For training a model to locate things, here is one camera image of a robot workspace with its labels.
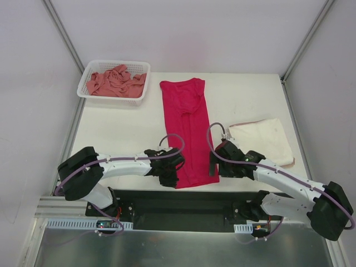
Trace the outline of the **magenta t shirt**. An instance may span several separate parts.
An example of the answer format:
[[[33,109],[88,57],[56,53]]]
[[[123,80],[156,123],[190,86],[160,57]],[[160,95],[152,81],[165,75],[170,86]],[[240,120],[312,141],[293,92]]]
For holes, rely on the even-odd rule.
[[[165,128],[168,134],[177,134],[184,140],[184,166],[177,172],[177,189],[220,182],[210,170],[210,148],[207,136],[210,126],[205,100],[205,81],[192,78],[181,82],[160,82],[164,107]]]

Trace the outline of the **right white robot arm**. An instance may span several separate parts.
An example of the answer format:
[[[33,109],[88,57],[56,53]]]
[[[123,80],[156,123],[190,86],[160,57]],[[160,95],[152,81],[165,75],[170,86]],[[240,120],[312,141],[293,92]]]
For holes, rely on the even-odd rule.
[[[227,139],[210,151],[210,174],[215,173],[224,177],[247,177],[283,193],[280,196],[260,190],[252,200],[238,203],[238,214],[246,220],[257,222],[266,216],[286,217],[304,223],[331,241],[338,240],[344,230],[355,228],[353,208],[339,184],[325,185],[295,177],[256,151],[243,153]]]

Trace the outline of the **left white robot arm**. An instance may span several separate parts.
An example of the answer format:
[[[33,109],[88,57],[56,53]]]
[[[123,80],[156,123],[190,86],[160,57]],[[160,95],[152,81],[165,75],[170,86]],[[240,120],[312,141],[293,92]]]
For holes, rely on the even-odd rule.
[[[112,187],[100,184],[101,180],[127,175],[156,176],[162,186],[176,187],[177,172],[184,164],[184,156],[177,148],[147,149],[135,156],[114,157],[87,146],[58,166],[61,182],[55,194],[62,193],[67,201],[87,201],[104,216],[114,217],[119,210],[117,197]]]

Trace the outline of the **folded white t shirt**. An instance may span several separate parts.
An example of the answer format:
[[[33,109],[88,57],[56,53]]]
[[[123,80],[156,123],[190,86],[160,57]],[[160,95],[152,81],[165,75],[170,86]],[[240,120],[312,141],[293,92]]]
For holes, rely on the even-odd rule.
[[[278,118],[231,125],[228,132],[243,153],[256,151],[282,167],[295,164],[294,154]]]

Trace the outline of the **white plastic basket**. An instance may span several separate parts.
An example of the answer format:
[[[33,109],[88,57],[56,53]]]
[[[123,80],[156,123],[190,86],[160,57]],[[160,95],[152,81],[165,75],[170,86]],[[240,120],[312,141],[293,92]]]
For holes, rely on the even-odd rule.
[[[98,105],[139,106],[148,89],[150,72],[147,62],[93,60],[84,70],[77,95]]]

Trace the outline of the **salmon pink t shirt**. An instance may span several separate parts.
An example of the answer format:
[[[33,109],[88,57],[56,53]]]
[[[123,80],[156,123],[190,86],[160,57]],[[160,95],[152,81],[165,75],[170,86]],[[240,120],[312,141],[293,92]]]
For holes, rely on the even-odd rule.
[[[131,77],[126,65],[118,65],[104,73],[94,72],[86,83],[91,96],[139,98],[142,96],[146,73]]]

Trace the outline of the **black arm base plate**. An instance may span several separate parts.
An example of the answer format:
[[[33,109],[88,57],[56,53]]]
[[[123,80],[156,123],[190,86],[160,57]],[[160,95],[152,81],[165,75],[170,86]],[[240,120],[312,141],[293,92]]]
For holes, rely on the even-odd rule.
[[[243,204],[257,192],[115,190],[120,220],[135,230],[231,233],[244,224]]]

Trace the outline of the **right corner aluminium post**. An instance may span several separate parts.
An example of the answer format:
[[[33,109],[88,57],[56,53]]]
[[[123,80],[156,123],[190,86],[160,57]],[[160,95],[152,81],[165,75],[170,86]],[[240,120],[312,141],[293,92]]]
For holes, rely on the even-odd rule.
[[[291,59],[290,63],[287,66],[285,72],[280,76],[281,83],[284,85],[294,69],[297,67],[299,61],[302,59],[305,51],[307,50],[308,46],[311,44],[314,36],[316,35],[318,29],[326,19],[327,15],[329,14],[330,10],[333,8],[336,0],[327,0],[323,3],[322,8],[318,12],[315,20],[311,24],[310,28],[308,29],[305,37],[303,38],[301,44],[299,45],[297,51],[295,52],[293,58]]]

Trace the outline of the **corner aluminium post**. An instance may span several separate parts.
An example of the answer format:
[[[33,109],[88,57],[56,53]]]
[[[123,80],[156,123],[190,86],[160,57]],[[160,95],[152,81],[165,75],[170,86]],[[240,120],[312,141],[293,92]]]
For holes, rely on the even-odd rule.
[[[308,29],[305,37],[303,38],[301,44],[299,45],[297,51],[295,52],[293,58],[291,59],[290,63],[287,66],[285,72],[280,76],[281,83],[284,85],[294,69],[297,67],[299,61],[302,59],[305,51],[307,50],[308,46],[311,44],[314,36],[316,35],[318,29],[326,19],[327,15],[329,14],[330,10],[333,8],[336,0],[327,0],[323,3],[322,8],[318,12],[315,20],[311,24],[310,28]]]
[[[75,46],[72,43],[72,40],[67,33],[65,25],[63,24],[56,8],[51,0],[41,0],[42,4],[44,5],[45,10],[47,11],[49,17],[51,18],[58,34],[60,35],[63,43],[65,44],[71,58],[73,59],[75,65],[77,66],[80,73],[84,72],[83,63],[75,49]]]

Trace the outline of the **aluminium front rail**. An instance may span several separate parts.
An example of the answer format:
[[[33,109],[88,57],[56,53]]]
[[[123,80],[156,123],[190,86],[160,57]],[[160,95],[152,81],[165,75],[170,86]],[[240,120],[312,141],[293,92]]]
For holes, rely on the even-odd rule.
[[[257,192],[257,197],[252,201],[261,200],[262,194]],[[98,217],[100,213],[96,211],[87,201],[76,200],[67,201],[61,196],[43,196],[40,198],[36,216],[56,216],[56,217]]]

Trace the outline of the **left corner aluminium post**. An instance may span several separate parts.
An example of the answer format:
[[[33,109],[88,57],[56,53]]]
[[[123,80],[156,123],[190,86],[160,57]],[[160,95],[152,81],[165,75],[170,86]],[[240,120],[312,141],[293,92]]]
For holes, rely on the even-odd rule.
[[[58,34],[60,35],[63,43],[65,44],[71,58],[73,59],[75,65],[77,66],[80,73],[84,72],[83,63],[75,49],[75,46],[72,43],[72,40],[67,33],[65,25],[63,24],[56,8],[51,0],[41,0],[42,4],[44,5],[45,10],[47,11],[49,17],[51,18]]]

